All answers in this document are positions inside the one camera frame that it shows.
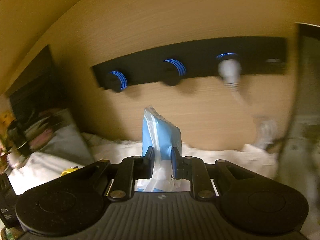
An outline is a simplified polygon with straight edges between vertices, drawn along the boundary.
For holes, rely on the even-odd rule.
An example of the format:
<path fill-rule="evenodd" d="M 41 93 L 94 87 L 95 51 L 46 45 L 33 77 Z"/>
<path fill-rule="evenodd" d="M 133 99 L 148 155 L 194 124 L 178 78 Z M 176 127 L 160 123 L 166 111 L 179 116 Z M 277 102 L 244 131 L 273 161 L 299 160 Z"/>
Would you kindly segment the blue white tissue packet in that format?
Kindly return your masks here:
<path fill-rule="evenodd" d="M 174 177 L 171 162 L 171 150 L 177 148 L 182 152 L 181 132 L 178 127 L 161 116 L 152 107 L 144 109 L 142 129 L 142 156 L 151 146 L 155 150 L 155 162 L 150 179 L 139 179 L 137 191 L 145 192 L 182 192 L 190 190 L 190 182 Z"/>

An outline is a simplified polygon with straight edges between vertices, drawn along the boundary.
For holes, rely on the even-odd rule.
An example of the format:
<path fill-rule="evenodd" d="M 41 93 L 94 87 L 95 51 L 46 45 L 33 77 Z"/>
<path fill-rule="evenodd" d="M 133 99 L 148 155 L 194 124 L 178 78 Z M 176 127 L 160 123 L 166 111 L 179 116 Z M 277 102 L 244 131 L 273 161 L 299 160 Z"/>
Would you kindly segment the white fringed cloth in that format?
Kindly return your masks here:
<path fill-rule="evenodd" d="M 177 160 L 189 156 L 213 164 L 224 159 L 247 170 L 274 178 L 277 154 L 246 144 L 242 151 L 204 151 L 181 142 L 180 130 L 169 124 L 143 126 L 143 140 L 109 141 L 94 134 L 81 134 L 75 125 L 56 130 L 51 139 L 26 159 L 22 167 L 14 167 L 9 180 L 17 195 L 59 178 L 68 168 L 82 168 L 105 159 L 119 164 L 128 157 L 151 156 L 151 179 L 139 179 L 138 191 L 188 191 L 187 179 L 178 178 Z"/>

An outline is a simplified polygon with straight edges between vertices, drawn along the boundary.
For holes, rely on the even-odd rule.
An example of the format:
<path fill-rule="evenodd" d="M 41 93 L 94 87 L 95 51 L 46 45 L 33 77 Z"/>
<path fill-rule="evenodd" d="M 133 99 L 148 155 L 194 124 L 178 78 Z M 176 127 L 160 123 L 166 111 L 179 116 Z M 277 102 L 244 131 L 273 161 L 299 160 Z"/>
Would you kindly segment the yellow plastic funnel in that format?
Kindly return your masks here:
<path fill-rule="evenodd" d="M 68 168 L 68 169 L 62 171 L 61 176 L 65 176 L 65 175 L 70 174 L 70 173 L 77 171 L 77 170 L 78 170 L 77 167 L 76 168 Z"/>

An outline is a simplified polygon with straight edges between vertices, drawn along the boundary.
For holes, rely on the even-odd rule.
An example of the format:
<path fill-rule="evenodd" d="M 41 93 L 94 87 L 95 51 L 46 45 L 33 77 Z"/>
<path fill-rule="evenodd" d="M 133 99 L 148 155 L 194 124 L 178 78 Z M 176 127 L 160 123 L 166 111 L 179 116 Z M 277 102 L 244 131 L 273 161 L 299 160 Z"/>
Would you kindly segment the black power strip blue sockets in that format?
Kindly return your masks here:
<path fill-rule="evenodd" d="M 238 61 L 244 75 L 283 75 L 287 39 L 242 36 L 181 42 L 117 57 L 92 71 L 99 87 L 120 93 L 145 83 L 175 86 L 183 79 L 218 76 L 218 65 L 227 60 Z"/>

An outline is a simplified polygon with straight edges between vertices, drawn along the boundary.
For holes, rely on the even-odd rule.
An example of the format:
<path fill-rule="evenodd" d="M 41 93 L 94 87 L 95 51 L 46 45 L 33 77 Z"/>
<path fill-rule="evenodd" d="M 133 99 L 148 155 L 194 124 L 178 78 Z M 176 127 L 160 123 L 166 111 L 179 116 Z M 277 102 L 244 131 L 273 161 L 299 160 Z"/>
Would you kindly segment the black television monitor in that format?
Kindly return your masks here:
<path fill-rule="evenodd" d="M 69 110 L 49 46 L 21 72 L 6 96 L 15 118 L 8 136 L 20 154 L 43 152 L 84 166 L 94 162 Z"/>

